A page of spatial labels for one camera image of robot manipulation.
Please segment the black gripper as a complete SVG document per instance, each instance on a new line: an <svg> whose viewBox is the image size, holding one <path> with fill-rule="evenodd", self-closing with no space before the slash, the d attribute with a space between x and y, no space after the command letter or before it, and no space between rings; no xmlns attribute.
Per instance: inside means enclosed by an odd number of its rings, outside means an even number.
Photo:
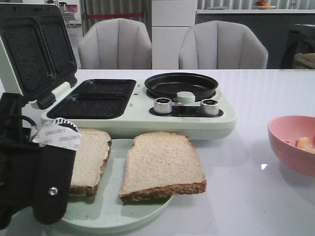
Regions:
<svg viewBox="0 0 315 236"><path fill-rule="evenodd" d="M58 222L65 214L75 154L79 147L77 126L64 119L36 127L22 114L24 98L4 92L0 99L0 227L12 216L32 207L42 224ZM31 127L26 128L27 121Z"/></svg>

